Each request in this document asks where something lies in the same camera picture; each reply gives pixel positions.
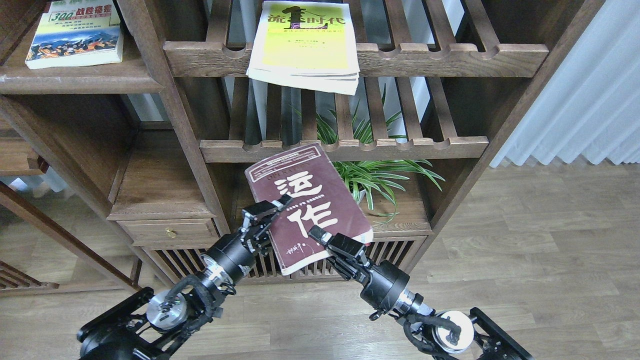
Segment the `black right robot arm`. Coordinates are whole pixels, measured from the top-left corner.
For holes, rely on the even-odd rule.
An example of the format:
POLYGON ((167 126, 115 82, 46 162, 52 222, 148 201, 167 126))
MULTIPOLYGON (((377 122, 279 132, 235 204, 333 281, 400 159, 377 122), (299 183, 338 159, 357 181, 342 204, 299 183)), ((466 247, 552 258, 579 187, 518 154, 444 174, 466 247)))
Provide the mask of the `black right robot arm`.
POLYGON ((435 360, 454 360, 476 343, 482 360, 530 360, 532 355, 482 310, 437 312, 407 284, 409 275, 388 260, 375 264, 366 246, 343 234, 330 234, 314 225, 309 235, 329 253, 329 262, 347 281, 363 287, 359 296, 374 308, 370 320, 391 316, 409 342, 435 360))

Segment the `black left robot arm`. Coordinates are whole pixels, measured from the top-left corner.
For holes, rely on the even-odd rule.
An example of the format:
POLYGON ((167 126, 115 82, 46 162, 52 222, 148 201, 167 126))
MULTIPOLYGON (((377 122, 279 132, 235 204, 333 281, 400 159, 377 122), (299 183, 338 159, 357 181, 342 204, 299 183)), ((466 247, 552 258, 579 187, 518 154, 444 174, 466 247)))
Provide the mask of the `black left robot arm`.
POLYGON ((243 223, 201 254, 204 269, 169 291, 144 289, 77 333, 82 360, 167 360, 203 325, 222 315, 222 303, 249 275, 258 255, 271 248, 269 227, 291 197, 262 201, 242 210, 243 223))

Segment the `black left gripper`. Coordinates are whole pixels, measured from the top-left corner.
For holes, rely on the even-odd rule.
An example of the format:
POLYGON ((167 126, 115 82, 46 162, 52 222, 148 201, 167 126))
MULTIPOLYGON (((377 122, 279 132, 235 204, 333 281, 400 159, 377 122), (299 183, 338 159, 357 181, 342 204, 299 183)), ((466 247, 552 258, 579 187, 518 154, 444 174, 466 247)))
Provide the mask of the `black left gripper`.
POLYGON ((268 202, 263 200, 242 209, 242 227, 226 234, 207 251, 201 253, 205 268, 199 280, 207 289, 221 289, 223 284, 235 286, 256 265, 256 257, 266 256, 273 248, 269 228, 274 219, 293 198, 283 194, 268 202))

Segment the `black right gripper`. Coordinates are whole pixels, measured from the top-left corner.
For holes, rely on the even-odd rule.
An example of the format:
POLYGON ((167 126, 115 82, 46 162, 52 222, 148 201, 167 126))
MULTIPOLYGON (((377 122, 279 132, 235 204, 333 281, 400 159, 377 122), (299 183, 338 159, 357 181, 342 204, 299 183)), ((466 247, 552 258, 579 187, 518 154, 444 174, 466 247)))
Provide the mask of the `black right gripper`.
POLYGON ((328 260, 346 281, 362 284, 359 296, 376 310, 375 316, 418 313, 418 294, 407 288, 410 276, 402 269, 388 260, 375 264, 366 256, 366 245, 347 235, 333 235, 314 225, 308 236, 333 255, 328 260))

